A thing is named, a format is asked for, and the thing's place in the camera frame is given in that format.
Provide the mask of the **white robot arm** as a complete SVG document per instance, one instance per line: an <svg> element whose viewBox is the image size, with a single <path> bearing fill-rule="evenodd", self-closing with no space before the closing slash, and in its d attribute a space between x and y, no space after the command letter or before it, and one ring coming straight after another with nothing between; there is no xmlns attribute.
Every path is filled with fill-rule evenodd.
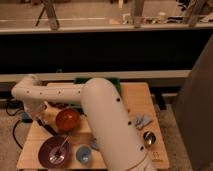
<svg viewBox="0 0 213 171"><path fill-rule="evenodd" d="M156 171L120 94L107 79L41 86L38 77L30 74L11 93L34 118L44 111L45 101L80 104L108 171Z"/></svg>

